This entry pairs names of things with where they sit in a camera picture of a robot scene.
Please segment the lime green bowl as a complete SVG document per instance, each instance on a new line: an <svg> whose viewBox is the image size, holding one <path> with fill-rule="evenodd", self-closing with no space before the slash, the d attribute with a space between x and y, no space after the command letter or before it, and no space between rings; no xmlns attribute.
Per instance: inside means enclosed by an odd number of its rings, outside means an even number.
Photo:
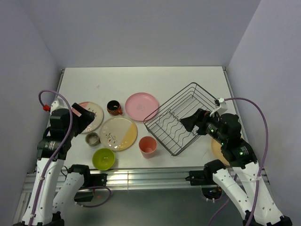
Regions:
<svg viewBox="0 0 301 226"><path fill-rule="evenodd" d="M115 163L115 153L108 148L97 150L92 157L93 166L100 171L109 170Z"/></svg>

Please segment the small speckled grey cup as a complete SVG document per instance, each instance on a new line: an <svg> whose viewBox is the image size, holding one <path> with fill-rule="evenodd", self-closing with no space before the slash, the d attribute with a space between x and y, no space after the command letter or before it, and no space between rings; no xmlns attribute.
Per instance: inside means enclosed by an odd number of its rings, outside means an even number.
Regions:
<svg viewBox="0 0 301 226"><path fill-rule="evenodd" d="M85 142L91 146L91 147L94 147L94 146L97 146L100 144L100 138L98 136L97 133L95 132L91 132L91 133L88 133L85 137Z"/></svg>

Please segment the yellow plastic plate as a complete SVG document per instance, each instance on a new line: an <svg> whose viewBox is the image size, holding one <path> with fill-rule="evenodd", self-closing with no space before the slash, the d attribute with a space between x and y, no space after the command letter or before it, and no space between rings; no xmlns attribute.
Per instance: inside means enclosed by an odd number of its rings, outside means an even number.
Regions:
<svg viewBox="0 0 301 226"><path fill-rule="evenodd" d="M215 141L213 138L211 140L211 149L214 154L214 156L220 160L224 165L230 166L229 162L224 158L222 152L221 152L221 144L219 144L217 141Z"/></svg>

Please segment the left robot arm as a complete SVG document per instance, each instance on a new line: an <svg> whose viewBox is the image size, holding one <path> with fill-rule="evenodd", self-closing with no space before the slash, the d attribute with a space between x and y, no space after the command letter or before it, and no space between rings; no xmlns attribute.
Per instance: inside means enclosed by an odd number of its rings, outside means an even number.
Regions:
<svg viewBox="0 0 301 226"><path fill-rule="evenodd" d="M56 186L71 148L71 140L95 119L95 113L77 103L72 108L51 105L50 125L38 144L37 172L32 195L19 226L63 226L63 210L80 188L90 186L87 165L72 165L59 192Z"/></svg>

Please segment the salmon pink cup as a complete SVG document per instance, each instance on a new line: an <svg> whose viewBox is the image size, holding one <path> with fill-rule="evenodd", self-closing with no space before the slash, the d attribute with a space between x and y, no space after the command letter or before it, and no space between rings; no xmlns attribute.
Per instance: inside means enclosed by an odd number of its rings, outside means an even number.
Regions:
<svg viewBox="0 0 301 226"><path fill-rule="evenodd" d="M156 139L150 136L146 136L140 139L139 148L144 158L152 158L157 149Z"/></svg>

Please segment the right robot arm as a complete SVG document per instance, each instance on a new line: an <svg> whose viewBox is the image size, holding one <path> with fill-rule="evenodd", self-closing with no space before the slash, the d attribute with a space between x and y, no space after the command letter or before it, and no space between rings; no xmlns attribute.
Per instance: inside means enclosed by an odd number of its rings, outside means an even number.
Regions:
<svg viewBox="0 0 301 226"><path fill-rule="evenodd" d="M230 176L220 160L204 166L204 180L216 183L238 209L245 226L291 226L274 203L260 173L258 160L252 147L241 137L241 124L235 114L212 114L198 109L192 116L182 118L188 132L198 127L199 135L209 135L221 145L223 157L241 181L239 185Z"/></svg>

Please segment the orange black mug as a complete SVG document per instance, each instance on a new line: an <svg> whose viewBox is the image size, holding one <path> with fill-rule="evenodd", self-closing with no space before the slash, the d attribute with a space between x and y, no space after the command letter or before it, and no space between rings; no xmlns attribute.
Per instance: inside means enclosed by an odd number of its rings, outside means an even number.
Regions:
<svg viewBox="0 0 301 226"><path fill-rule="evenodd" d="M122 115L122 109L121 105L118 101L116 100L111 100L107 104L107 111L109 114L117 116L117 115Z"/></svg>

